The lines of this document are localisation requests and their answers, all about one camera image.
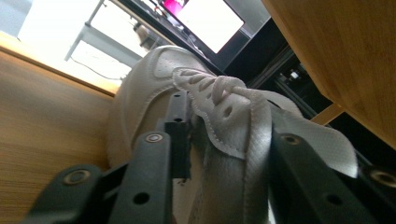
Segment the monitor screen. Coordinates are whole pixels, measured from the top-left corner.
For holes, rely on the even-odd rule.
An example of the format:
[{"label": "monitor screen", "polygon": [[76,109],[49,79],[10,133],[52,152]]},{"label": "monitor screen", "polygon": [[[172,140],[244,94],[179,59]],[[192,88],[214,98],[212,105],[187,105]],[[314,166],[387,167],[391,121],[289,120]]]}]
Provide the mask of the monitor screen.
[{"label": "monitor screen", "polygon": [[222,0],[164,0],[163,6],[215,53],[244,24]]}]

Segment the metal screw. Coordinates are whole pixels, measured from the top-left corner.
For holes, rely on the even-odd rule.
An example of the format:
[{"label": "metal screw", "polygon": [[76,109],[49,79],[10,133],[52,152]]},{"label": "metal screw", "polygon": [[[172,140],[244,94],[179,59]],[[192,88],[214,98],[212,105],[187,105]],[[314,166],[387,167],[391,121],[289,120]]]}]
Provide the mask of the metal screw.
[{"label": "metal screw", "polygon": [[396,176],[392,174],[379,170],[373,170],[370,173],[370,177],[380,184],[396,189]]},{"label": "metal screw", "polygon": [[90,178],[91,173],[87,170],[76,170],[64,177],[64,184],[77,185]]},{"label": "metal screw", "polygon": [[150,134],[146,137],[146,142],[156,143],[163,140],[163,136],[157,133]]},{"label": "metal screw", "polygon": [[291,136],[291,135],[282,135],[281,138],[291,145],[299,145],[300,144],[300,140],[298,140],[298,138],[295,138],[294,136]]}]

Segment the cable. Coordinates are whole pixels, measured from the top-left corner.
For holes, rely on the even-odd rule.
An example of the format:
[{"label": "cable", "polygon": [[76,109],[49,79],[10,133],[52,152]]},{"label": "cable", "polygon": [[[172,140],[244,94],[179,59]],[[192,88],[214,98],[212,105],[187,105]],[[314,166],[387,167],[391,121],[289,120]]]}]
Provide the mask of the cable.
[{"label": "cable", "polygon": [[104,77],[104,78],[107,78],[107,79],[110,79],[110,80],[121,80],[121,81],[122,81],[122,78],[121,78],[121,77],[120,77],[120,78],[106,77],[106,76],[104,76],[104,75],[102,75],[102,74],[96,72],[95,70],[91,69],[88,65],[76,61],[73,57],[70,57],[70,59],[73,60],[73,62],[78,63],[78,64],[81,64],[82,66],[84,66],[84,67],[90,69],[91,71],[93,71],[94,73],[96,73],[96,74],[97,74],[98,76],[100,76],[100,77]]}]

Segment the pink screen area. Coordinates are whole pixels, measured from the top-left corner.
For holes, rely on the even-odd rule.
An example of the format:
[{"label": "pink screen area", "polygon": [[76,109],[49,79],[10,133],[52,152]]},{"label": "pink screen area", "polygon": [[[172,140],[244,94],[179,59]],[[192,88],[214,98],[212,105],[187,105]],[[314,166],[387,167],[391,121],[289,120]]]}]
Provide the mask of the pink screen area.
[{"label": "pink screen area", "polygon": [[172,14],[177,16],[178,12],[183,8],[177,1],[175,0],[166,0],[163,5],[170,11]]}]

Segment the black cable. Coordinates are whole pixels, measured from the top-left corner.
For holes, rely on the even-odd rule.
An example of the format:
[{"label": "black cable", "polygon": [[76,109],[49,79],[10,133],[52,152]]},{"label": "black cable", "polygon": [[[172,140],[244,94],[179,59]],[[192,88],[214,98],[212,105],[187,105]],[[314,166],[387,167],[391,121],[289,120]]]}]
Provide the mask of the black cable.
[{"label": "black cable", "polygon": [[106,77],[106,76],[104,76],[104,75],[102,75],[102,74],[96,72],[95,70],[91,69],[88,65],[76,61],[73,57],[70,57],[70,59],[73,60],[75,63],[81,64],[82,66],[84,66],[84,67],[90,69],[91,71],[93,71],[94,73],[96,73],[96,74],[97,74],[98,76],[100,76],[100,77],[104,77],[104,78],[107,78],[107,79],[110,79],[110,80],[121,80],[121,81],[122,81],[122,78],[121,78],[121,77],[120,77],[120,78]]}]

